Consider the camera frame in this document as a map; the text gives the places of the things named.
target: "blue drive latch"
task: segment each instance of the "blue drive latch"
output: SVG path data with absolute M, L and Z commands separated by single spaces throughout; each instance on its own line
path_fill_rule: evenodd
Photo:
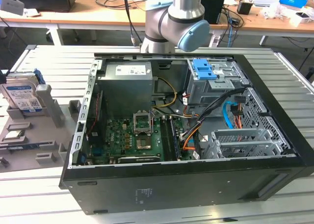
M 193 59 L 193 68 L 199 80 L 216 80 L 217 75 L 212 72 L 212 65 L 204 58 Z

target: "aluminum profile table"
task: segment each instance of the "aluminum profile table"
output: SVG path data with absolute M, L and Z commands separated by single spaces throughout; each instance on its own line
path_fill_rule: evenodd
M 94 53 L 133 52 L 134 47 L 37 46 L 25 50 L 12 70 L 41 70 L 60 104 L 82 99 Z M 243 54 L 292 121 L 314 147 L 314 88 L 280 54 L 270 49 L 201 48 L 208 54 Z M 0 126 L 7 102 L 0 98 Z M 239 224 L 312 223 L 314 176 L 294 180 L 262 202 L 86 216 L 67 190 L 58 187 L 62 168 L 0 173 L 1 223 L 205 224 L 238 220 Z

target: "wooden desk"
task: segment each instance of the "wooden desk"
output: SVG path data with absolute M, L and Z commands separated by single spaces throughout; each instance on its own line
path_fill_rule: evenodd
M 236 12 L 237 6 L 228 6 L 233 12 Z M 314 22 L 300 24 L 295 27 L 289 23 L 289 19 L 265 19 L 260 14 L 262 8 L 252 6 L 249 15 L 241 15 L 244 19 L 244 25 L 238 31 L 241 35 L 263 35 L 260 45 L 263 45 L 267 36 L 288 36 L 288 37 L 314 37 Z M 222 15 L 220 18 L 222 24 L 227 22 L 227 18 Z
M 107 5 L 120 5 L 124 2 L 117 0 L 108 2 Z M 138 3 L 138 6 L 145 9 L 145 2 Z M 145 30 L 145 11 L 135 4 L 130 9 L 131 20 L 137 30 Z M 230 10 L 236 12 L 236 6 L 229 6 Z M 259 14 L 261 8 L 252 7 L 249 15 L 242 15 L 245 24 L 238 30 L 241 35 L 263 35 L 266 36 L 289 36 L 289 37 L 314 37 L 314 23 L 300 24 L 297 28 L 289 24 L 284 18 L 266 20 Z M 76 0 L 71 12 L 41 12 L 40 17 L 28 18 L 0 11 L 11 27 L 21 28 L 47 28 L 50 30 L 55 45 L 63 45 L 60 29 L 89 29 L 92 30 L 92 37 L 96 38 L 94 30 L 130 30 L 129 21 L 125 10 L 113 10 L 97 5 L 94 0 Z M 210 26 L 210 33 L 213 34 L 210 47 L 216 47 L 227 28 L 227 19 L 221 16 L 219 24 Z

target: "blue plastic tab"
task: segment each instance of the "blue plastic tab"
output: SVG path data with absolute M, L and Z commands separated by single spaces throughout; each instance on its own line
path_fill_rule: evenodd
M 217 75 L 212 72 L 212 66 L 204 58 L 193 59 L 193 68 L 199 80 L 215 80 Z
M 202 46 L 209 36 L 209 24 L 201 20 L 186 30 L 178 42 L 178 48 L 191 52 Z

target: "yellow wire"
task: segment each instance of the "yellow wire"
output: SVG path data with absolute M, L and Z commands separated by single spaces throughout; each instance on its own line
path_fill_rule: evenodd
M 162 79 L 165 83 L 167 83 L 172 88 L 173 93 L 175 94 L 175 97 L 173 98 L 173 100 L 170 103 L 165 104 L 165 105 L 156 105 L 155 107 L 156 108 L 163 108 L 163 107 L 167 107 L 167 106 L 174 104 L 176 99 L 177 99 L 177 92 L 176 92 L 175 88 L 168 81 L 166 81 L 164 78 L 160 78 L 160 77 L 158 77 L 158 78 Z

